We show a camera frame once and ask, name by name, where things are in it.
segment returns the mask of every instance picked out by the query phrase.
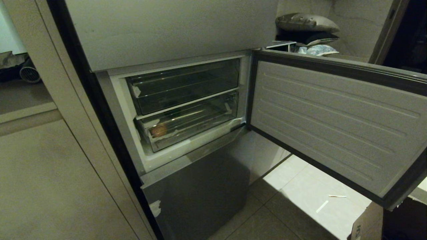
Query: freezer door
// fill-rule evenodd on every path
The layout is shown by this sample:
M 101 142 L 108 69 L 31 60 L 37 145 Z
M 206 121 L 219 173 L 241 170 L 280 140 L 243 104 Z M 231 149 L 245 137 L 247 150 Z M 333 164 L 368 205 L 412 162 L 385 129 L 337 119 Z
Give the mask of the freezer door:
M 66 0 L 92 71 L 264 47 L 277 0 Z
M 248 126 L 391 210 L 427 175 L 427 76 L 256 51 Z

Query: white cabinet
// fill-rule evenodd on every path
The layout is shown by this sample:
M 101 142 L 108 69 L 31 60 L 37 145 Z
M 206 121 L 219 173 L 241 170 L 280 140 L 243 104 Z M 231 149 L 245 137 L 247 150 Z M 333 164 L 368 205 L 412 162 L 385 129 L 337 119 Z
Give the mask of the white cabinet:
M 137 239 L 63 120 L 0 137 L 0 238 Z

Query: cardboard box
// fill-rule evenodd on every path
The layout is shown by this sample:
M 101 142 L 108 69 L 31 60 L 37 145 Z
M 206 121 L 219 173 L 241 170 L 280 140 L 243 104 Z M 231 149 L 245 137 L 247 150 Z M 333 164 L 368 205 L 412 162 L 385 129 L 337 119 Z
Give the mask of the cardboard box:
M 381 240 L 384 209 L 372 202 L 354 222 L 351 240 Z

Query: wall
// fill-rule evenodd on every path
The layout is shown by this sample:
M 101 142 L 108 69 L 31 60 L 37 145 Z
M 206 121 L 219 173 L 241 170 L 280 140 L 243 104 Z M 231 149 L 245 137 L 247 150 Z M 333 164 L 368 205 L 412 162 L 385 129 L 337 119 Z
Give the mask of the wall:
M 383 28 L 393 0 L 279 0 L 277 15 L 305 12 L 327 17 L 341 29 L 340 39 L 328 45 L 348 60 L 367 62 Z
M 0 33 L 0 53 L 8 51 L 12 51 L 13 54 L 26 53 L 3 0 L 0 0 Z

